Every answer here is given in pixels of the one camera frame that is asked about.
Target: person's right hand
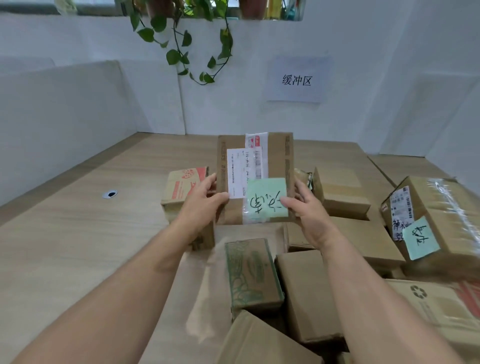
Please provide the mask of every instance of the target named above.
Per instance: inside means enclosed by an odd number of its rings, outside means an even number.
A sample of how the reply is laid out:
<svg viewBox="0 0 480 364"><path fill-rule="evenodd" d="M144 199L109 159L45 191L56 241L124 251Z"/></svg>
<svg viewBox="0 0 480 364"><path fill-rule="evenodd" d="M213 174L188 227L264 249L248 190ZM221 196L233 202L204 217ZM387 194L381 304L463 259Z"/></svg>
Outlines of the person's right hand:
<svg viewBox="0 0 480 364"><path fill-rule="evenodd" d="M308 187L295 177L295 187L303 201L291 197L281 197L283 206L291 208L300 216L301 227L307 241L321 249L338 230L322 203Z"/></svg>

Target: sticky note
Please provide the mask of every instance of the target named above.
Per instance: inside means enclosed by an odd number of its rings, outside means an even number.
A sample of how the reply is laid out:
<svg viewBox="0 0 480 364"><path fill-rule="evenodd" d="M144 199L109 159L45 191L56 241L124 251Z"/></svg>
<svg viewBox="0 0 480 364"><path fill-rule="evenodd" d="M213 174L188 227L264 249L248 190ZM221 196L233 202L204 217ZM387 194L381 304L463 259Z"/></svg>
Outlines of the sticky note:
<svg viewBox="0 0 480 364"><path fill-rule="evenodd" d="M287 196L285 178L249 180L244 213L250 220L267 221L270 218L286 218L288 209L280 203L281 196Z"/></svg>
<svg viewBox="0 0 480 364"><path fill-rule="evenodd" d="M402 233L411 260L420 259L440 250L425 216L408 225Z"/></svg>

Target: flower pot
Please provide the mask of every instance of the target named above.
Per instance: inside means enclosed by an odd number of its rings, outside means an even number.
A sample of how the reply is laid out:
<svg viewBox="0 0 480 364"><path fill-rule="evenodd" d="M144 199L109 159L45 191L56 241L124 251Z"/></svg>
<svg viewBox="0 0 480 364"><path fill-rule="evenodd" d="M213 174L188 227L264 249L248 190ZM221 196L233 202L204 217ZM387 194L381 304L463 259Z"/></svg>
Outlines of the flower pot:
<svg viewBox="0 0 480 364"><path fill-rule="evenodd" d="M175 11L172 0L149 0L147 1L147 13L150 18L163 15L172 18Z"/></svg>
<svg viewBox="0 0 480 364"><path fill-rule="evenodd" d="M240 0L240 10L243 19L261 20L265 17L268 0Z"/></svg>

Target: box with green print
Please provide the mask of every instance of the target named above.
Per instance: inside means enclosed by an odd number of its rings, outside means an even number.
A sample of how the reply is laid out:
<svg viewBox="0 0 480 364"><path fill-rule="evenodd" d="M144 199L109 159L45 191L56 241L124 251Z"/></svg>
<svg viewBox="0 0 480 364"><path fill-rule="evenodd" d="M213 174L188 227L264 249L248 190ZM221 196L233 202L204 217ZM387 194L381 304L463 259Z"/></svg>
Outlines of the box with green print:
<svg viewBox="0 0 480 364"><path fill-rule="evenodd" d="M232 320L241 310L255 315L276 312L285 296L266 239L225 244L232 299Z"/></svg>

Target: white paper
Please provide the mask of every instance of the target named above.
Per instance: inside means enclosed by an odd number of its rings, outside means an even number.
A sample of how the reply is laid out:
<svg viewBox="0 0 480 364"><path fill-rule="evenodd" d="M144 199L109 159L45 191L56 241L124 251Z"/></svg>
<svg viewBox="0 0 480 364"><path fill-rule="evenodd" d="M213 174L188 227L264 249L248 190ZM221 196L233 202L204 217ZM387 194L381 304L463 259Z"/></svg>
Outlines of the white paper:
<svg viewBox="0 0 480 364"><path fill-rule="evenodd" d="M227 167L230 198L245 198L248 181L263 177L262 148L227 149Z"/></svg>
<svg viewBox="0 0 480 364"><path fill-rule="evenodd" d="M333 69L327 57L277 56L268 69L267 101L325 102Z"/></svg>
<svg viewBox="0 0 480 364"><path fill-rule="evenodd" d="M268 133L245 135L245 148L255 147L260 147L262 149L262 177L268 178Z"/></svg>
<svg viewBox="0 0 480 364"><path fill-rule="evenodd" d="M412 200L408 186L391 194L390 210L392 213L393 240L402 240L402 230L415 221L413 219Z"/></svg>

